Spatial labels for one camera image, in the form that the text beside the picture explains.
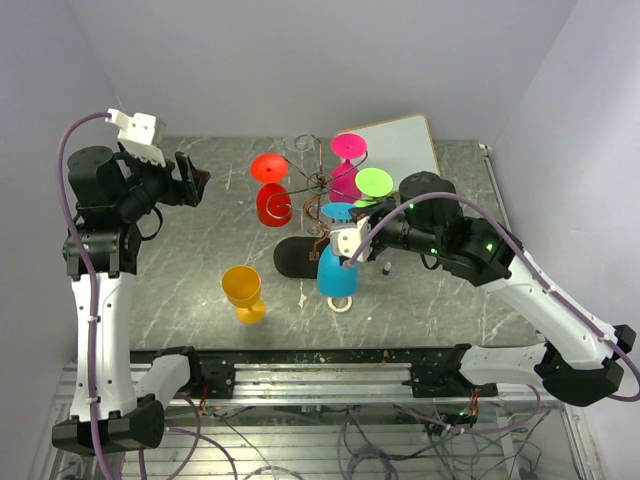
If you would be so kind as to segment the green wine glass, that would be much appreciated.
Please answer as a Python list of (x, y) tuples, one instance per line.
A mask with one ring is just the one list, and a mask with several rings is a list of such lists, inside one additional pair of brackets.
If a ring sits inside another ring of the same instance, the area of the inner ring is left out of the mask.
[(384, 200), (392, 191), (394, 182), (384, 170), (369, 167), (355, 177), (355, 184), (361, 197), (354, 202), (355, 207), (367, 207)]

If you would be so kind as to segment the pink wine glass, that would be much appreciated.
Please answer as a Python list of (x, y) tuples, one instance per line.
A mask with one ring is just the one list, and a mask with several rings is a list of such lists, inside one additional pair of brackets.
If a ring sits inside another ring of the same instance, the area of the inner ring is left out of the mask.
[(340, 164), (331, 173), (328, 199), (332, 203), (352, 204), (361, 197), (355, 181), (359, 173), (356, 163), (366, 158), (366, 140), (355, 133), (342, 133), (332, 140), (331, 150)]

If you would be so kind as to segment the blue wine glass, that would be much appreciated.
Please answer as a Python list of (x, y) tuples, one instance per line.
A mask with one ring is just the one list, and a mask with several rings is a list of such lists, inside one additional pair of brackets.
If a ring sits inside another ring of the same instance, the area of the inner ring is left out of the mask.
[[(351, 220), (349, 209), (351, 203), (332, 202), (321, 208), (321, 213), (337, 223)], [(333, 253), (327, 245), (319, 258), (317, 272), (317, 289), (325, 297), (344, 298), (352, 296), (358, 288), (359, 271), (356, 267), (344, 269), (341, 257)]]

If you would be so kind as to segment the red wine glass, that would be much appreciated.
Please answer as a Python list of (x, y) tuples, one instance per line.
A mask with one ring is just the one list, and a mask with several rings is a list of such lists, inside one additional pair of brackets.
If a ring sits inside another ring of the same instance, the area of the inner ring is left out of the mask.
[(288, 175), (285, 158), (276, 153), (259, 155), (251, 163), (250, 174), (261, 185), (256, 196), (259, 221), (270, 228), (285, 226), (292, 218), (291, 197), (281, 184)]

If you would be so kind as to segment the clear wine glass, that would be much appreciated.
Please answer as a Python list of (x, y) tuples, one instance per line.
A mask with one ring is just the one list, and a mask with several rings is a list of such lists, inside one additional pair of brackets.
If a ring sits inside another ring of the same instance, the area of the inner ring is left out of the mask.
[(308, 132), (300, 132), (287, 136), (284, 139), (284, 145), (296, 159), (303, 161), (306, 154), (314, 152), (316, 138)]

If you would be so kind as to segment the orange wine glass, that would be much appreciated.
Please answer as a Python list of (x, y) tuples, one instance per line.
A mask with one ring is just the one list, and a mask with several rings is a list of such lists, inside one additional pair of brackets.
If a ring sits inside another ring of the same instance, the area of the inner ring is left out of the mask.
[(264, 318), (262, 280), (256, 270), (246, 265), (234, 266), (224, 273), (221, 285), (240, 322), (256, 324)]

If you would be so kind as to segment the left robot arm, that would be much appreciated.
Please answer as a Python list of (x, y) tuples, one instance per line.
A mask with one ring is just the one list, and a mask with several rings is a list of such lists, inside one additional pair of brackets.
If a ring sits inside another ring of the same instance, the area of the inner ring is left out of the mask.
[(78, 233), (63, 247), (78, 321), (76, 386), (69, 419), (52, 429), (52, 443), (81, 456), (159, 446), (164, 413), (178, 394), (192, 397), (204, 373), (195, 349), (156, 353), (139, 382), (130, 364), (130, 313), (137, 257), (145, 241), (138, 221), (157, 204), (195, 207), (210, 175), (178, 152), (161, 165), (125, 149), (91, 146), (67, 160), (76, 196)]

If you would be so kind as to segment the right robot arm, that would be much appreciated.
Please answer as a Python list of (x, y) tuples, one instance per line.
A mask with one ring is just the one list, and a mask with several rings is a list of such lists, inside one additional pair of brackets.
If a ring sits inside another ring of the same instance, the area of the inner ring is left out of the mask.
[(573, 406), (622, 398), (632, 328), (612, 326), (577, 305), (486, 212), (465, 216), (468, 201), (451, 182), (421, 171), (401, 181), (399, 196), (351, 209), (350, 222), (334, 230), (330, 244), (345, 267), (386, 249), (432, 257), (437, 267), (506, 302), (543, 337), (520, 347), (461, 346), (440, 373), (448, 393), (506, 383), (543, 388)]

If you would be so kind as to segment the metal wine glass rack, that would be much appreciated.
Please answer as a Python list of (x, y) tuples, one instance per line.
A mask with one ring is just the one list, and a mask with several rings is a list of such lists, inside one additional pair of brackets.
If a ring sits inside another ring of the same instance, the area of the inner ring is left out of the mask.
[[(329, 244), (327, 222), (322, 219), (321, 208), (331, 203), (328, 199), (331, 173), (340, 164), (339, 158), (334, 163), (327, 163), (324, 159), (322, 141), (316, 137), (314, 154), (316, 163), (312, 172), (306, 172), (301, 164), (291, 162), (286, 156), (288, 175), (281, 184), (288, 190), (291, 197), (292, 218), (286, 224), (297, 219), (304, 236), (288, 236), (279, 241), (273, 252), (273, 262), (276, 270), (286, 278), (311, 279), (317, 278), (319, 258), (324, 248)], [(358, 161), (361, 164), (368, 158)]]

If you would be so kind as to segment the masking tape roll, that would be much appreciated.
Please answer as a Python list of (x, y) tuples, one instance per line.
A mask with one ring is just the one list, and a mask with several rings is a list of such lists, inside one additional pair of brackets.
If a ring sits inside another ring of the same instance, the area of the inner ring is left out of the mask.
[(351, 309), (353, 305), (353, 298), (351, 296), (328, 297), (327, 304), (333, 312), (341, 314)]

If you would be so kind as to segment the small whiteboard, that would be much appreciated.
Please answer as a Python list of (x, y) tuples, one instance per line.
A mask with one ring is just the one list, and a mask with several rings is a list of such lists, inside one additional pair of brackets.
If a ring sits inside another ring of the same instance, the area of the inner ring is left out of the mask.
[(441, 175), (441, 167), (425, 114), (413, 114), (392, 120), (340, 131), (362, 137), (368, 147), (365, 167), (386, 171), (398, 187), (406, 177), (421, 171)]

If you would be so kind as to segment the aluminium frame rail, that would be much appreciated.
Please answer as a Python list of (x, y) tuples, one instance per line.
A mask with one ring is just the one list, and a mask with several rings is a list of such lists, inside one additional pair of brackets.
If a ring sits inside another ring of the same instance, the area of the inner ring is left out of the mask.
[[(200, 372), (201, 381), (186, 392), (214, 406), (402, 404), (471, 395), (464, 387), (426, 384), (402, 363), (233, 364), (214, 358), (202, 361)], [(63, 371), (57, 394), (72, 402), (74, 415), (80, 416), (92, 400), (107, 413), (125, 413), (146, 394), (168, 405), (188, 374), (185, 360), (138, 363), (128, 374), (98, 373), (91, 391), (88, 371), (71, 365)]]

